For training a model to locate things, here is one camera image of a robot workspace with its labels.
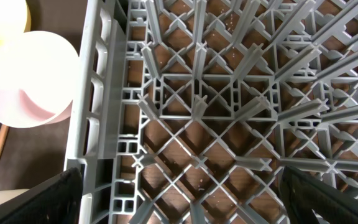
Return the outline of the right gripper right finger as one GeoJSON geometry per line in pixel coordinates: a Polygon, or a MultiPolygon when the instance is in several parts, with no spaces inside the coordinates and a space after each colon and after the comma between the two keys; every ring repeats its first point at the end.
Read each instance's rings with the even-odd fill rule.
{"type": "Polygon", "coordinates": [[[358,223],[358,200],[297,169],[286,166],[279,183],[282,200],[291,223],[358,223]]]}

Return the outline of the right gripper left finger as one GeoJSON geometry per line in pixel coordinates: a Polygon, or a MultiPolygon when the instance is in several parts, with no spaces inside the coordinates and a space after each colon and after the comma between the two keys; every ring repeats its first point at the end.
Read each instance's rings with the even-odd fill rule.
{"type": "Polygon", "coordinates": [[[82,174],[70,168],[0,204],[2,223],[78,223],[82,174]]]}

